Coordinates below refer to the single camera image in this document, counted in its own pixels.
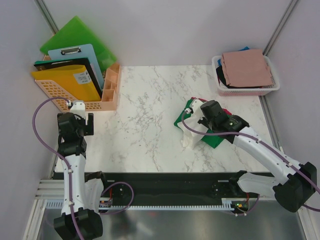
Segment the white printed t shirt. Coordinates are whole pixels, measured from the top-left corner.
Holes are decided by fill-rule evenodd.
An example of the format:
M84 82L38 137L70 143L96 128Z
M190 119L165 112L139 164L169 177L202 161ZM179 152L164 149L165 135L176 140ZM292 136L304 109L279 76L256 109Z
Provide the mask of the white printed t shirt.
M189 107L184 110L183 121L177 125L183 131L182 146L184 148L193 149L197 143L204 137L208 128L198 121L202 120L204 115L201 106L204 104L200 99L194 98Z

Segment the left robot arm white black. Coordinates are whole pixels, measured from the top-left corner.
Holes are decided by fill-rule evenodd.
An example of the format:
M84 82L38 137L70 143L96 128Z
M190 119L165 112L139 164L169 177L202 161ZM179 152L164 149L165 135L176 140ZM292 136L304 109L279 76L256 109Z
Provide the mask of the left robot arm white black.
M98 207L100 197L110 191L108 182L85 180L85 136L94 133L94 115L60 113L58 123L58 156L64 177L64 198L61 216L55 218L54 229L63 240L93 240L103 234Z

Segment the green t shirt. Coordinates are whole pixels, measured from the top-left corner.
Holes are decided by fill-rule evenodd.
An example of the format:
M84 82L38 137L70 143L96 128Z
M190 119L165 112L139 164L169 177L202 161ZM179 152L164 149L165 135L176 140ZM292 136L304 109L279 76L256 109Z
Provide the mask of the green t shirt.
M219 136L208 136L208 135L201 135L201 134L196 134L190 130L188 130L187 128L185 128L185 126L182 123L182 115L184 113L184 111L189 107L190 103L192 102L192 99L190 98L185 107L184 110L181 112L181 114L179 115L179 117L175 120L174 122L174 126L181 129L183 131L183 138L182 138L182 146L184 148L191 148L193 149L198 142L202 141L206 144L208 144L210 147L212 148L216 148L224 139L219 137ZM188 121L187 119L185 120L185 123L191 127L194 130L197 130L198 132L204 132L204 126L192 126L193 123L195 122L191 122Z

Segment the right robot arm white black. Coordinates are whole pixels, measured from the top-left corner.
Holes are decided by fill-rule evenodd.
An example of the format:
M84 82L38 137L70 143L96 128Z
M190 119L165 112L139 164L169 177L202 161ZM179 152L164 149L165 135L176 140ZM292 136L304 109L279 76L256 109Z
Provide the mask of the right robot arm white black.
M287 211L295 213L316 192L317 168L290 158L262 140L257 132L238 115L227 115L215 100L200 106L200 124L231 144L249 153L272 176L257 175L244 170L230 179L229 191L235 197L255 193L274 197Z

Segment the red t shirt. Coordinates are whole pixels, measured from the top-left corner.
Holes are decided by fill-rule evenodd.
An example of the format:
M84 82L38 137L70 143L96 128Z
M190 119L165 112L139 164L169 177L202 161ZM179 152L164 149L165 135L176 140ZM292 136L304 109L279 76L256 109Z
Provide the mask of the red t shirt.
M203 98L191 97L191 99L192 99L192 100L198 99L198 100L200 100L200 101L203 102L203 103L207 102L207 100L205 100L205 99L203 99ZM225 109L225 108L223 108L223 111L224 111L227 115L229 115L229 116L232 115L232 113L231 113L230 111L228 111L227 109Z

